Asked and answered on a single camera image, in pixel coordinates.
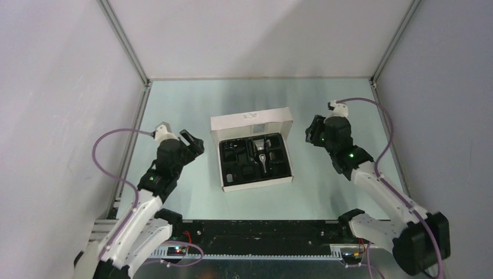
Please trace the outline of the white storage box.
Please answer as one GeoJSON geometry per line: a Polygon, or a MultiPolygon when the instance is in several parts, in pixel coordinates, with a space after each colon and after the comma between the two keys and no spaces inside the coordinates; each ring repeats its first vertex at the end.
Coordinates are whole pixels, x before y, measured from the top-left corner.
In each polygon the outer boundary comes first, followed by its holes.
{"type": "Polygon", "coordinates": [[[292,125],[288,107],[211,117],[222,190],[231,192],[292,182],[287,148],[292,125]],[[253,141],[259,139],[266,141],[266,175],[254,154],[253,141]],[[233,182],[227,182],[227,174],[233,175],[233,182]]]}

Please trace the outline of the silver black hair clipper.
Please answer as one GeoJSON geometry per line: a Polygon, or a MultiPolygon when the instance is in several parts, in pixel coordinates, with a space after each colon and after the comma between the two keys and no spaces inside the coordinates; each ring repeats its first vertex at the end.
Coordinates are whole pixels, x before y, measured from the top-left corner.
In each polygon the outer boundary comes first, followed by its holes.
{"type": "Polygon", "coordinates": [[[256,139],[253,141],[253,145],[254,145],[254,154],[255,154],[255,157],[257,158],[258,162],[262,165],[262,169],[263,169],[263,174],[267,174],[267,163],[268,163],[268,159],[267,159],[267,150],[266,150],[266,141],[263,139],[256,139]]]}

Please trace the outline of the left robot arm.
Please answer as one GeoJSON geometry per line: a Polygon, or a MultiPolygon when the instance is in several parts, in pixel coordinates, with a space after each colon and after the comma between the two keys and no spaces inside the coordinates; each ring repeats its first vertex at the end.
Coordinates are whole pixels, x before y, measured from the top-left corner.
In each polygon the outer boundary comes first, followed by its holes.
{"type": "Polygon", "coordinates": [[[166,124],[148,132],[158,144],[138,185],[128,183],[134,200],[125,215],[100,241],[80,252],[73,278],[133,278],[151,253],[182,227],[182,215],[163,208],[183,168],[205,151],[203,140],[187,130],[175,135],[166,124]]]}

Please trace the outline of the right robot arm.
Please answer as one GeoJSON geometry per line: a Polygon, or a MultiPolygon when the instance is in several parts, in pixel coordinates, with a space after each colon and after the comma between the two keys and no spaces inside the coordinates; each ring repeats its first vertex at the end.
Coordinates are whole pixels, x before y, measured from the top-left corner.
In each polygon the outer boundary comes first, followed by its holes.
{"type": "Polygon", "coordinates": [[[350,210],[338,218],[343,235],[385,249],[410,276],[450,257],[448,219],[402,195],[375,170],[373,157],[353,143],[346,117],[316,115],[305,134],[306,142],[324,148],[336,172],[364,189],[388,217],[388,221],[379,221],[364,210],[350,210]]]}

